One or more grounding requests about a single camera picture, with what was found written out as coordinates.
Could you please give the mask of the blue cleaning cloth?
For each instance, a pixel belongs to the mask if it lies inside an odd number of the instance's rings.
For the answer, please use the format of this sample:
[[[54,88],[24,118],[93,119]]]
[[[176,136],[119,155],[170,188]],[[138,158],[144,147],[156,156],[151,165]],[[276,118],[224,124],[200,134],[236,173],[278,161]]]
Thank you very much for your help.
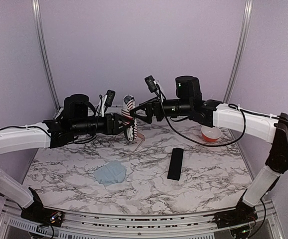
[[[109,162],[94,171],[93,175],[99,184],[105,187],[122,183],[126,177],[126,167],[117,160]]]

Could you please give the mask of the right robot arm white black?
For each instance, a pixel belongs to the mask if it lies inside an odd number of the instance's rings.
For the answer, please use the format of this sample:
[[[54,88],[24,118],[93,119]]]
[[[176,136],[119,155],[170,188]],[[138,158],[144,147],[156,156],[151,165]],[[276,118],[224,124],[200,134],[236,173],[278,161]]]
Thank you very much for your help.
[[[172,100],[164,97],[158,82],[152,76],[146,77],[145,82],[156,97],[132,109],[130,114],[135,118],[151,123],[152,117],[161,121],[163,118],[185,116],[203,126],[235,130],[271,143],[264,167],[235,208],[216,213],[213,221],[218,228],[223,228],[256,219],[256,204],[288,170],[288,115],[265,115],[217,100],[204,101],[199,80],[193,76],[179,76],[175,79],[177,98]]]

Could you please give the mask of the black glasses case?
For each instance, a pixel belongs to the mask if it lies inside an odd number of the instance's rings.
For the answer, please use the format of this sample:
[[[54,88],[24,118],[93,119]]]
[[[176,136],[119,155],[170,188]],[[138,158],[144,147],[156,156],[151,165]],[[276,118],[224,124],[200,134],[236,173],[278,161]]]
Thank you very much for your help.
[[[184,150],[182,148],[173,148],[171,159],[169,163],[169,169],[167,173],[167,179],[171,180],[180,180],[182,162],[183,162],[183,153]]]

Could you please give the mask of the striped flag glasses pouch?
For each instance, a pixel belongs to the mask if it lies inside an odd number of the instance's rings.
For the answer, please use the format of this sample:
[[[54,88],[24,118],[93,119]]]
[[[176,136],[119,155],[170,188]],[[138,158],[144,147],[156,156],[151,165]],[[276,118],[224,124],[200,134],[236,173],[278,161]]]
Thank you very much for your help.
[[[126,95],[123,98],[122,116],[133,121],[133,124],[125,130],[125,137],[127,141],[132,142],[136,140],[138,134],[137,119],[130,115],[130,111],[136,107],[135,98],[132,95]]]

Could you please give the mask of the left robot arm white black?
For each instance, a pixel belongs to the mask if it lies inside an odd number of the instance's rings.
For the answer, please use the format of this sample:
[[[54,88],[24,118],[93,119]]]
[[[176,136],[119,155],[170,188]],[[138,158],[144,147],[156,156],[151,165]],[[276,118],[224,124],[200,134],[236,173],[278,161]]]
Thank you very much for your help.
[[[74,94],[64,100],[64,108],[55,119],[25,126],[0,128],[0,155],[37,148],[58,148],[67,144],[83,144],[81,135],[95,138],[96,134],[117,135],[134,126],[132,118],[118,113],[106,113],[115,93],[108,90],[96,108],[84,94]],[[16,202],[21,217],[38,223],[61,226],[63,212],[47,209],[37,192],[24,187],[0,168],[0,196]]]

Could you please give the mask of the pink frame sunglasses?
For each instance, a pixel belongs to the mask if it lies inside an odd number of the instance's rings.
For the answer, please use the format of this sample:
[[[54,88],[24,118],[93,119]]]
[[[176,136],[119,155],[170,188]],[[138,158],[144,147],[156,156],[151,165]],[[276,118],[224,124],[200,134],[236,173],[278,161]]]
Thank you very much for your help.
[[[135,148],[135,151],[137,151],[140,148],[140,146],[144,143],[144,141],[145,141],[145,136],[142,133],[138,132],[137,133],[137,143],[138,144]]]

